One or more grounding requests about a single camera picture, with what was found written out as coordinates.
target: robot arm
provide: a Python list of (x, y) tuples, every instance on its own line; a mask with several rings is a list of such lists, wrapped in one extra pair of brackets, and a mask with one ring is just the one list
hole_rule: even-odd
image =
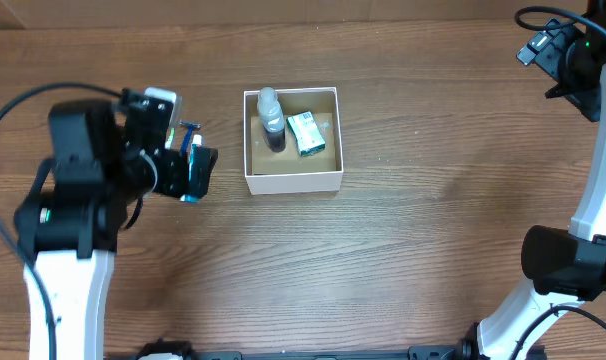
[[(55, 156), (39, 167), (14, 222), (18, 246), (34, 261), (51, 302), (58, 359), (103, 359), (105, 304), (127, 205), (151, 192), (188, 202), (207, 194), (217, 151), (166, 146), (179, 99), (160, 89), (124, 90), (117, 104), (72, 101), (50, 112)], [(126, 114), (125, 126), (116, 124), (114, 111)], [(42, 192), (50, 171), (54, 190)], [(50, 359), (44, 302), (27, 267), (24, 279), (30, 360)]]
[[(528, 51), (538, 55), (534, 53), (537, 49), (533, 47), (549, 44), (548, 47), (538, 49), (539, 54), (544, 56), (530, 60), (538, 61), (537, 64), (544, 71), (551, 76), (555, 75), (553, 78), (559, 81), (555, 88), (565, 89), (564, 96), (588, 119), (594, 120), (591, 117), (595, 114), (600, 116), (600, 124), (587, 186), (576, 214), (571, 219), (569, 232), (540, 226), (530, 230), (521, 255), (525, 276), (498, 310), (481, 321), (477, 328), (478, 353), (492, 360), (512, 359), (515, 346), (526, 329), (551, 307), (579, 307), (584, 301), (592, 301), (602, 291), (606, 291), (606, 64), (600, 72), (600, 88), (568, 92), (572, 82), (567, 79), (571, 76), (566, 74), (562, 77), (554, 69), (567, 71), (572, 66), (577, 66), (574, 69), (585, 74), (593, 73), (598, 64), (589, 66), (583, 63), (580, 65), (583, 68), (579, 68), (577, 62), (570, 61), (560, 67), (558, 62), (550, 62), (550, 59), (555, 60), (553, 54), (563, 53), (564, 46), (570, 49), (573, 46), (574, 50), (571, 51), (575, 51), (577, 58), (583, 56), (576, 55), (576, 52), (580, 52), (576, 47), (583, 46), (586, 49), (586, 42), (588, 48), (590, 43), (585, 37), (577, 36), (577, 31), (571, 28), (563, 30), (562, 34), (572, 35), (561, 39), (554, 38), (554, 35), (547, 32), (539, 33), (518, 55), (527, 65), (529, 62), (523, 61), (526, 59), (523, 56)], [(590, 98), (598, 99), (599, 96), (600, 104), (590, 102)], [(530, 347), (564, 313), (560, 311), (558, 315), (546, 318), (537, 326), (528, 336), (517, 358), (525, 359)]]

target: black mount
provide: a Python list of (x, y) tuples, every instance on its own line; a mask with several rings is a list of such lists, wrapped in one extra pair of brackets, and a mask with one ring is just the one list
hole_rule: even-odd
[(521, 267), (539, 294), (594, 301), (606, 291), (606, 236), (586, 241), (565, 230), (534, 226), (523, 242)]
[[(238, 351), (196, 352), (186, 341), (149, 343), (137, 355), (112, 356), (108, 360), (139, 360), (152, 354), (172, 354), (182, 360), (459, 360), (455, 346), (412, 346), (408, 350), (287, 352), (272, 354), (241, 354)], [(547, 360), (544, 348), (535, 346), (526, 360)]]
[[(127, 205), (149, 192), (200, 199), (209, 188), (216, 149), (198, 147), (190, 156), (165, 149), (174, 104), (128, 89), (114, 105), (80, 100), (55, 105), (49, 128), (54, 159), (43, 161), (30, 193), (14, 214), (18, 245), (32, 259), (38, 252), (116, 251)], [(114, 112), (126, 115), (116, 124)], [(54, 190), (42, 192), (50, 172)]]
[[(606, 1), (594, 1), (588, 17), (606, 29)], [(546, 25), (558, 25), (550, 19)], [(545, 97), (565, 97), (588, 120), (601, 117), (601, 68), (606, 64), (606, 38), (590, 28), (576, 26), (536, 33), (518, 52), (525, 66), (535, 63), (557, 82)]]

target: blue component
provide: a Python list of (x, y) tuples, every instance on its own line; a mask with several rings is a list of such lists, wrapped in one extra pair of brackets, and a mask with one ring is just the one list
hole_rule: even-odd
[(193, 127), (187, 128), (187, 134), (183, 138), (183, 143), (181, 144), (181, 153), (185, 154), (187, 152), (187, 147), (190, 145), (190, 139), (192, 139), (192, 132), (194, 131)]
[[(191, 132), (192, 132), (191, 130), (192, 129), (188, 130), (188, 135), (191, 135)], [(187, 187), (188, 191), (191, 188), (190, 183), (192, 182), (192, 167), (196, 164), (196, 161), (197, 161), (196, 152), (198, 151), (198, 148), (199, 148), (199, 146), (197, 144), (194, 144), (194, 143), (192, 144), (191, 151), (190, 151), (190, 160), (188, 163), (188, 170), (187, 170), (188, 171), (188, 187)], [(197, 204), (199, 202), (199, 200), (200, 200), (199, 198), (197, 198), (196, 196), (192, 196), (192, 195), (186, 194), (186, 195), (181, 196), (181, 201), (183, 201), (183, 202)]]

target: open box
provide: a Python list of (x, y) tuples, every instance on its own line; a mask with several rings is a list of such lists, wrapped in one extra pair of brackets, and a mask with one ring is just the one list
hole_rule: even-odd
[(292, 131), (285, 131), (285, 150), (275, 153), (263, 139), (257, 103), (259, 91), (243, 94), (245, 179), (252, 195), (338, 191), (343, 178), (343, 150), (336, 88), (276, 90), (283, 115), (311, 111), (325, 140), (325, 150), (299, 155)]

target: cable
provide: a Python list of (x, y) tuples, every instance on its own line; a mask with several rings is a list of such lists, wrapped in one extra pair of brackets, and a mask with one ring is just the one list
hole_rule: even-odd
[[(39, 87), (33, 88), (31, 90), (28, 90), (28, 91), (24, 92), (23, 94), (17, 96), (16, 98), (14, 98), (9, 103), (7, 103), (0, 110), (0, 122), (3, 119), (3, 117), (5, 115), (7, 115), (8, 112), (10, 112), (10, 110), (12, 110), (14, 107), (16, 107), (18, 104), (22, 103), (23, 101), (31, 98), (32, 96), (40, 94), (45, 91), (63, 89), (63, 88), (86, 89), (86, 90), (97, 91), (97, 92), (100, 92), (100, 93), (103, 93), (106, 95), (110, 95), (110, 96), (116, 96), (116, 97), (121, 96), (121, 94), (119, 94), (115, 91), (112, 91), (109, 89), (104, 89), (104, 88), (94, 86), (94, 85), (75, 83), (75, 82), (52, 83), (52, 84), (43, 85), (43, 86), (39, 86)], [(50, 303), (50, 298), (47, 294), (45, 284), (43, 283), (41, 276), (38, 274), (38, 272), (35, 269), (34, 261), (30, 257), (28, 257), (27, 254), (23, 251), (23, 249), (21, 249), (16, 244), (16, 242), (12, 238), (12, 235), (8, 231), (7, 227), (5, 226), (5, 224), (3, 223), (1, 218), (0, 218), (0, 235), (1, 235), (1, 240), (3, 240), (3, 242), (8, 246), (8, 248), (10, 248), (10, 250), (12, 250), (12, 252), (19, 258), (19, 260), (21, 260), (21, 262), (23, 262), (25, 264), (25, 267), (28, 269), (28, 271), (34, 278), (34, 281), (36, 282), (36, 285), (41, 294), (41, 298), (43, 299), (43, 306), (45, 307), (50, 360), (56, 360), (56, 328), (55, 328), (56, 325), (55, 325), (55, 321), (54, 321), (54, 312), (52, 311), (52, 304)]]
[[(597, 10), (603, 11), (603, 6), (604, 6), (603, 0), (599, 0), (598, 4), (594, 3), (594, 5), (592, 6), (592, 8), (589, 9), (588, 12), (586, 12), (585, 14), (583, 14), (581, 16), (584, 17), (584, 18), (590, 18), (590, 17), (592, 17), (592, 16), (594, 16), (596, 14)], [(569, 21), (566, 21), (564, 23), (560, 23), (560, 24), (557, 24), (557, 25), (544, 25), (544, 26), (540, 27), (541, 30), (535, 30), (535, 31), (558, 30), (558, 29), (562, 29), (564, 27), (568, 27), (568, 26), (574, 25), (574, 24), (576, 24), (576, 22), (577, 22), (576, 20), (569, 20)]]
[(136, 220), (139, 218), (139, 215), (141, 215), (142, 208), (143, 208), (143, 198), (139, 198), (136, 201), (136, 207), (134, 208), (132, 217), (130, 218), (130, 221), (128, 221), (127, 224), (125, 224), (125, 227), (123, 228), (123, 230), (127, 230), (127, 229), (131, 228), (132, 225), (134, 225), (136, 223)]
[(545, 321), (545, 319), (550, 317), (550, 315), (554, 314), (554, 315), (558, 316), (559, 311), (572, 311), (577, 314), (583, 315), (586, 318), (599, 324), (599, 326), (601, 326), (606, 331), (606, 322), (605, 321), (597, 318), (596, 316), (590, 314), (589, 312), (587, 312), (583, 309), (579, 309), (579, 308), (575, 308), (575, 307), (567, 306), (567, 305), (553, 306), (549, 310), (547, 310), (546, 312), (541, 314), (541, 316), (536, 318), (536, 320), (534, 320), (534, 322), (532, 324), (530, 324), (530, 326), (528, 326), (527, 329), (525, 329), (525, 332), (523, 333), (523, 335), (521, 336), (519, 341), (517, 341), (517, 343), (516, 343), (516, 347), (514, 348), (514, 351), (512, 352), (512, 356), (510, 356), (510, 360), (516, 360), (516, 357), (518, 356), (519, 352), (523, 348), (523, 344), (525, 344), (525, 340), (527, 340), (527, 337), (530, 336), (532, 331), (534, 331), (534, 329), (536, 329), (537, 326), (541, 325), (541, 323), (543, 321)]
[(544, 14), (563, 16), (563, 17), (566, 17), (568, 19), (571, 19), (575, 22), (578, 22), (578, 23), (581, 23), (581, 24), (587, 26), (588, 28), (600, 33), (601, 35), (603, 35), (606, 38), (606, 29), (603, 28), (601, 25), (599, 25), (599, 24), (593, 22), (592, 20), (589, 20), (581, 15), (575, 14), (571, 11), (558, 9), (558, 8), (554, 8), (554, 7), (549, 7), (549, 6), (529, 6), (529, 7), (523, 8), (523, 9), (517, 11), (516, 14), (514, 14), (514, 21), (520, 27), (527, 29), (527, 30), (532, 30), (532, 31), (555, 30), (555, 29), (560, 29), (562, 27), (571, 25), (568, 23), (562, 23), (559, 25), (552, 25), (552, 26), (539, 26), (539, 25), (528, 24), (528, 23), (524, 22), (523, 20), (521, 20), (522, 15), (530, 14), (530, 13), (544, 13)]

